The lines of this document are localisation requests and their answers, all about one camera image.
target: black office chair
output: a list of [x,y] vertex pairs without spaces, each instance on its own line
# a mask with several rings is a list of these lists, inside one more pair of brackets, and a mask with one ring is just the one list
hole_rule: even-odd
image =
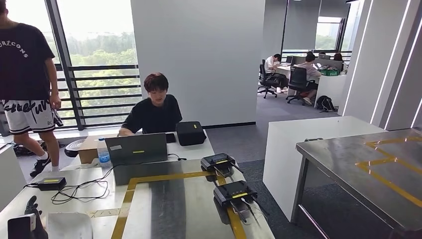
[[[262,65],[264,65],[265,66],[265,59],[262,59]],[[261,66],[259,67],[259,78],[258,78],[258,82],[261,82],[261,78],[262,77],[264,77],[264,75],[262,74],[262,72],[261,72]],[[259,86],[258,87],[258,89],[261,89],[261,88],[265,88],[265,86]]]
[[259,80],[259,83],[261,84],[261,86],[265,87],[265,89],[262,91],[259,91],[258,93],[265,92],[264,99],[267,98],[267,93],[271,93],[275,95],[275,98],[277,98],[277,94],[271,90],[271,87],[278,87],[279,85],[276,82],[277,76],[273,76],[272,73],[265,73],[263,64],[259,66],[259,70],[262,75],[261,79]]
[[289,89],[295,90],[296,94],[293,96],[287,96],[286,100],[289,100],[289,98],[291,98],[289,101],[287,101],[287,103],[290,104],[290,101],[292,100],[300,100],[302,101],[302,105],[304,106],[306,102],[301,96],[301,93],[306,92],[306,86],[309,82],[315,82],[315,80],[307,80],[305,68],[291,66]]

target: led light strip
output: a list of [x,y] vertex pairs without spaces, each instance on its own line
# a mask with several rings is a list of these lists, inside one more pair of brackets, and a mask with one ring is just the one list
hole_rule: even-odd
[[379,103],[380,98],[381,98],[381,93],[382,93],[382,90],[384,88],[385,80],[387,79],[388,71],[390,70],[391,62],[393,61],[394,52],[396,52],[397,43],[399,42],[400,33],[402,33],[403,25],[405,24],[405,20],[406,20],[406,15],[408,14],[408,11],[409,11],[410,1],[411,0],[408,0],[408,4],[406,5],[405,14],[403,15],[402,23],[400,24],[400,28],[399,28],[399,32],[397,33],[396,42],[394,43],[394,47],[393,47],[393,52],[391,52],[390,61],[388,62],[388,66],[387,66],[387,70],[385,71],[383,83],[381,84],[380,93],[378,94],[377,102],[375,103],[375,108],[374,108],[374,111],[372,112],[371,121],[369,121],[369,123],[372,123],[372,121],[374,120],[375,112],[377,111],[378,103]]
[[[416,41],[418,40],[419,32],[421,31],[421,26],[422,26],[422,19],[419,22],[418,31],[416,32],[415,38],[413,40],[413,44],[412,44],[412,47],[410,49],[408,60],[406,62],[405,68],[403,70],[402,78],[400,79],[399,87],[397,88],[396,95],[394,96],[393,104],[391,105],[390,113],[388,114],[387,122],[385,123],[384,129],[387,129],[388,122],[390,121],[391,113],[393,112],[393,108],[394,108],[394,104],[396,103],[397,95],[399,94],[400,87],[402,86],[403,78],[405,77],[406,71],[407,71],[408,66],[409,66],[410,58],[412,57],[413,50],[414,50],[415,45],[416,45]],[[416,120],[416,117],[418,115],[420,107],[421,107],[421,103],[419,103],[419,107],[418,107],[418,110],[416,111],[415,118],[413,119],[414,121],[412,122],[412,126],[413,126],[413,124]]]
[[[363,28],[362,39],[360,40],[360,46],[359,46],[359,50],[357,52],[355,68],[357,66],[357,63],[359,62],[360,51],[362,50],[363,39],[365,38],[366,27],[368,26],[369,15],[371,14],[373,3],[374,3],[374,0],[371,0],[371,4],[369,5],[368,16],[366,17],[365,27]],[[355,79],[355,74],[356,74],[356,71],[353,70],[352,80],[350,81],[350,87],[349,87],[349,91],[347,92],[346,103],[344,104],[344,110],[343,110],[342,116],[344,116],[345,113],[346,113],[346,107],[347,107],[347,103],[349,102],[350,91],[352,90],[352,85],[353,85],[353,80]]]

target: green basket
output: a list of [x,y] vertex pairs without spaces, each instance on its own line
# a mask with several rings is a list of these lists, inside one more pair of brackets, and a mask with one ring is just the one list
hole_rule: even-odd
[[329,70],[320,70],[321,75],[323,76],[338,76],[340,71],[329,71]]

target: black glove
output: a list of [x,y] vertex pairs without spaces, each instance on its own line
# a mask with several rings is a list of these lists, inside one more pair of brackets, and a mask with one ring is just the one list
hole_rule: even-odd
[[35,203],[37,196],[32,196],[26,204],[25,214],[34,213],[36,216],[35,230],[32,231],[32,238],[34,239],[48,239],[48,234],[42,226],[40,215],[42,211],[38,211],[38,204]]

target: black sneaker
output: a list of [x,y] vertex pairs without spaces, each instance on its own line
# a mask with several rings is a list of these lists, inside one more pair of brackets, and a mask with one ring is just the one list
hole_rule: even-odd
[[33,178],[36,177],[44,170],[45,166],[47,166],[47,164],[49,163],[51,163],[50,156],[48,156],[48,158],[44,160],[37,160],[37,162],[34,164],[34,168],[32,169],[29,175]]

